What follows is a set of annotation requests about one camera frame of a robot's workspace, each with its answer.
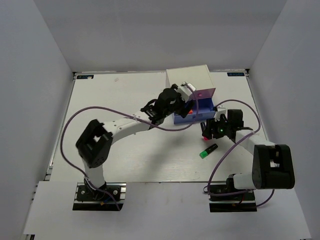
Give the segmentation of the blue wide drawer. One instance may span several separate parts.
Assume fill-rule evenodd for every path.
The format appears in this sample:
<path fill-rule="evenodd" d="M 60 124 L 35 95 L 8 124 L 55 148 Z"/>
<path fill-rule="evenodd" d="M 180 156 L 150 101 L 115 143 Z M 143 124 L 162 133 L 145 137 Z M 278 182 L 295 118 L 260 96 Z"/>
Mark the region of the blue wide drawer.
<path fill-rule="evenodd" d="M 188 114 L 185 118 L 182 118 L 180 115 L 177 115 L 176 113 L 173 114 L 173 124 L 179 125 L 179 124 L 190 124 L 194 120 L 195 121 L 205 121 L 206 119 L 211 119 L 215 115 L 214 111 L 214 103 L 212 98 L 205 98 L 205 99 L 199 99 L 198 100 L 198 115 L 196 117 L 197 113 L 197 106 L 196 101 L 192 101 L 194 103 L 194 106 L 192 107 L 193 113 Z"/>

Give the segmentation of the pink small drawer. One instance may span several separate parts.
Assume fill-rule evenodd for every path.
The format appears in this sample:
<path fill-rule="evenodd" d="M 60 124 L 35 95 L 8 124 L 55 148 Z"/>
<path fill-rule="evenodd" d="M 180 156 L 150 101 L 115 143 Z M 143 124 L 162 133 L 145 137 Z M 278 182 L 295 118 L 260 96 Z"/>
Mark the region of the pink small drawer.
<path fill-rule="evenodd" d="M 208 88 L 208 89 L 197 89 L 194 94 L 198 100 L 200 99 L 208 99 L 212 98 L 215 93 L 216 88 Z"/>

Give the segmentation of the green cap highlighter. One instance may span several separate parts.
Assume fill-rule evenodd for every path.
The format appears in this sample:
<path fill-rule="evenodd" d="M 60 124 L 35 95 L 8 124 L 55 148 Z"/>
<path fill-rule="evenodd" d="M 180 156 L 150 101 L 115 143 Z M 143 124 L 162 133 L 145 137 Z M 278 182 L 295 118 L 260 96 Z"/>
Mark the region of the green cap highlighter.
<path fill-rule="evenodd" d="M 213 151 L 215 151 L 218 148 L 218 145 L 216 143 L 212 144 L 211 146 L 207 147 L 205 150 L 203 150 L 199 156 L 204 159 L 206 158 L 209 154 L 211 154 Z"/>

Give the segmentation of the white drawer organizer box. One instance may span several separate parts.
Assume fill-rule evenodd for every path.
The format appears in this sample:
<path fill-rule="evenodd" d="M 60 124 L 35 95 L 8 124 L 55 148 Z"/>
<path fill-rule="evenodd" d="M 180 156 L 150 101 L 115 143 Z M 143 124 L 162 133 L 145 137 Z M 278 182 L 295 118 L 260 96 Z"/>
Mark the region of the white drawer organizer box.
<path fill-rule="evenodd" d="M 206 64 L 166 70 L 165 86 L 167 88 L 173 84 L 180 85 L 183 82 L 191 83 L 196 90 L 215 88 Z"/>

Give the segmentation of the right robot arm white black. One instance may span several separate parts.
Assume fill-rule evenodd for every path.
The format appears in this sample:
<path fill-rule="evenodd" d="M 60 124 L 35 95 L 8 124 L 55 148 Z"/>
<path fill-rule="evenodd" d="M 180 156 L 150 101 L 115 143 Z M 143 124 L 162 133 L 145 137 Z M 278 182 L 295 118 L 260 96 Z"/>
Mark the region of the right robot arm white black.
<path fill-rule="evenodd" d="M 296 180 L 290 147 L 267 141 L 246 127 L 242 110 L 218 108 L 214 117 L 200 126 L 206 139 L 227 137 L 233 142 L 232 149 L 241 146 L 253 157 L 250 172 L 231 174 L 221 190 L 214 190 L 208 183 L 208 195 L 236 200 L 253 190 L 294 188 Z"/>

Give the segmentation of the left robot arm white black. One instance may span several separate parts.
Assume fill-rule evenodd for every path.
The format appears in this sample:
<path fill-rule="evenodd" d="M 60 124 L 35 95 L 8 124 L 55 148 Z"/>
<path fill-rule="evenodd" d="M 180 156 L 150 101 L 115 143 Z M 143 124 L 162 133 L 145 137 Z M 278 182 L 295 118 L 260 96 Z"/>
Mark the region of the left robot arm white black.
<path fill-rule="evenodd" d="M 112 144 L 138 132 L 158 128 L 173 113 L 185 118 L 194 105 L 191 98 L 195 96 L 195 91 L 190 83 L 173 84 L 132 115 L 124 114 L 122 118 L 109 122 L 91 120 L 75 144 L 83 160 L 85 183 L 89 185 L 90 196 L 96 200 L 105 196 L 103 163 Z"/>

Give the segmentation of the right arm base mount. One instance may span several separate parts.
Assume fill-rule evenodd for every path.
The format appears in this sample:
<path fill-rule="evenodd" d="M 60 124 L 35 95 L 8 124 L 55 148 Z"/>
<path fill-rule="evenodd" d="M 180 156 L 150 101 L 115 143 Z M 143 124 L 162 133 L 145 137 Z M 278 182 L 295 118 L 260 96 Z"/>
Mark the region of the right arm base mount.
<path fill-rule="evenodd" d="M 256 198 L 252 191 L 230 196 L 210 196 L 209 211 L 211 213 L 256 212 Z"/>

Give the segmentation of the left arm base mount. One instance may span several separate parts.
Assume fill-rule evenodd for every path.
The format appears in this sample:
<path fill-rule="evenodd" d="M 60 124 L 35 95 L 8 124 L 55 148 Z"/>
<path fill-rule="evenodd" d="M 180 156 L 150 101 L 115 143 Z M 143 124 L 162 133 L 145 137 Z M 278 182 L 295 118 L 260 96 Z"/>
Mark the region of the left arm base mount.
<path fill-rule="evenodd" d="M 81 182 L 77 184 L 73 201 L 73 211 L 99 211 L 118 212 L 125 203 L 126 183 L 107 183 L 105 191 L 114 197 L 113 199 L 106 193 L 91 190 L 89 186 Z"/>

